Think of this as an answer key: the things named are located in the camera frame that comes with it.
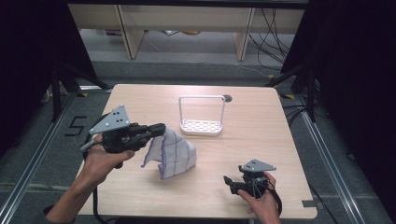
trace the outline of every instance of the gray floor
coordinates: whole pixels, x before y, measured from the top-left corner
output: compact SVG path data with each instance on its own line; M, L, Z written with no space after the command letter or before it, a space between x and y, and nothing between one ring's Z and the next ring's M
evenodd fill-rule
M269 80L270 75L279 76L279 71L276 69L281 66L281 63L262 54L259 61L258 49L252 41L248 43L245 60L238 62L232 34L202 32L198 35L185 35L179 32L167 35L162 31L147 31L136 59L129 60L121 37L106 35L102 30L81 30L80 33L99 78L110 84L260 86ZM252 36L261 43L259 35ZM289 46L293 35L280 35L279 38ZM268 49L281 58L278 50ZM262 67L261 63L276 69ZM291 83L292 78L279 84L276 87L279 94L289 94ZM92 124L100 116L108 96L108 93L90 93L87 97L78 97L73 101L10 223L28 223L44 206L56 202L70 185L81 163L81 155L76 148L84 139L79 136L65 137L67 133L76 131L69 129L69 125L75 116L81 115L86 116L85 119L79 120L81 125ZM292 99L281 99L281 103L283 106L297 105ZM285 107L285 116L294 109L295 107ZM316 125L366 223L392 223L357 163L346 157L347 147L325 109L317 106L315 112ZM2 203L12 191L14 184L18 182L50 126L50 114L51 102L43 104L24 130L20 145L11 148L0 160ZM338 223L354 223L340 200L328 169L318 153L318 147L307 129L304 117L301 115L296 117L290 125L290 130L306 178L324 203L320 203L318 196L313 193L318 203L318 216L312 220L283 220L283 223L334 223L324 206L334 214ZM85 136L86 131L86 129L83 131L82 136ZM79 216L76 223L94 223L94 219L91 216Z

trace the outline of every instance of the person's right hand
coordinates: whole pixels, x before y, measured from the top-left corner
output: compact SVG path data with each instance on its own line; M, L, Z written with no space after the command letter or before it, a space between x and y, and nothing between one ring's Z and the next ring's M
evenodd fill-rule
M273 189L276 185L276 180L268 172L264 172L264 174L272 184L269 184L268 187ZM270 191L266 190L259 200L256 200L242 189L238 190L238 194L250 204L247 212L249 214L254 213L262 224L280 223L276 200Z

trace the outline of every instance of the wooden table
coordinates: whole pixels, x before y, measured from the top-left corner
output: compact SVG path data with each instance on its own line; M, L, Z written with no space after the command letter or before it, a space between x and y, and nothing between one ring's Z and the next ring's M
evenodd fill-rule
M223 130L218 136L183 135L180 130L180 95L233 97L225 106ZM276 90L257 87L117 85L104 113L125 105L129 119L139 124L165 123L192 142L197 163L185 174L161 180L156 161L141 168L149 144L136 152L98 187L101 215L136 217L213 217L250 219L248 204L231 194L223 176L242 181L238 165L252 159L276 167L276 189L283 202L281 218L309 219L317 215L303 167L296 151ZM200 116L212 113L197 106ZM89 199L81 215L92 214Z

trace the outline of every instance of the white sponge holder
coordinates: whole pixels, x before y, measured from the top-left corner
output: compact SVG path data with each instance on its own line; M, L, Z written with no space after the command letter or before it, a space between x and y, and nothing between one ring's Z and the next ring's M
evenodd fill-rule
M221 115L219 120L201 120L183 118L182 100L186 98L219 98L222 100ZM224 107L226 99L223 95L182 95L178 98L178 108L180 111L180 129L184 134L217 136L222 131L222 121L224 117Z

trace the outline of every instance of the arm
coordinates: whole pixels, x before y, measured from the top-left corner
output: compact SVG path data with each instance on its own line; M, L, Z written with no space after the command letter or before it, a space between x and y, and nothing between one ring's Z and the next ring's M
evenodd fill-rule
M276 180L269 173L264 173L272 183L272 185L269 185L269 188L274 188ZM264 195L259 200L251 197L247 192L241 189L238 190L238 194L250 204L250 208L247 212L249 214L254 213L262 224L280 224L276 201L268 190L264 192Z
M132 150L117 154L105 152L102 145L94 145L85 160L84 166L61 199L47 213L47 220L55 223L72 222L79 210L90 197L92 191L106 180L107 175L122 161L134 156Z

